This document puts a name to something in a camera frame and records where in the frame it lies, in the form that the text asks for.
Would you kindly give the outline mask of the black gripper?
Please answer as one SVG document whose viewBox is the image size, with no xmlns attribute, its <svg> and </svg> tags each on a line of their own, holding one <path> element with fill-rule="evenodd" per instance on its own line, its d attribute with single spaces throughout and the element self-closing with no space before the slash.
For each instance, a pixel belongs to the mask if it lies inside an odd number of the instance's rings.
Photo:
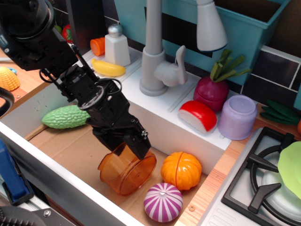
<svg viewBox="0 0 301 226">
<path fill-rule="evenodd" d="M 125 142 L 139 160 L 144 159 L 151 147 L 148 133 L 129 113 L 121 82 L 99 80 L 95 87 L 89 100 L 79 102 L 79 108 L 90 115 L 87 123 L 93 127 L 93 135 L 110 151 Z"/>
</svg>

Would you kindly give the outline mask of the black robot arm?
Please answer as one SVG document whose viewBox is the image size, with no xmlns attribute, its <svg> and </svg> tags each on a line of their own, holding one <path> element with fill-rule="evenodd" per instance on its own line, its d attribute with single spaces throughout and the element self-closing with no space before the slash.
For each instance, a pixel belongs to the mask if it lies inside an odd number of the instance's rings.
<svg viewBox="0 0 301 226">
<path fill-rule="evenodd" d="M 3 0 L 0 3 L 0 47 L 20 68 L 38 70 L 69 102 L 77 101 L 89 114 L 87 124 L 109 150 L 126 144 L 138 159 L 150 149 L 148 134 L 129 113 L 122 85 L 114 78 L 98 78 L 78 48 L 54 27 L 54 11 L 47 0 Z"/>
</svg>

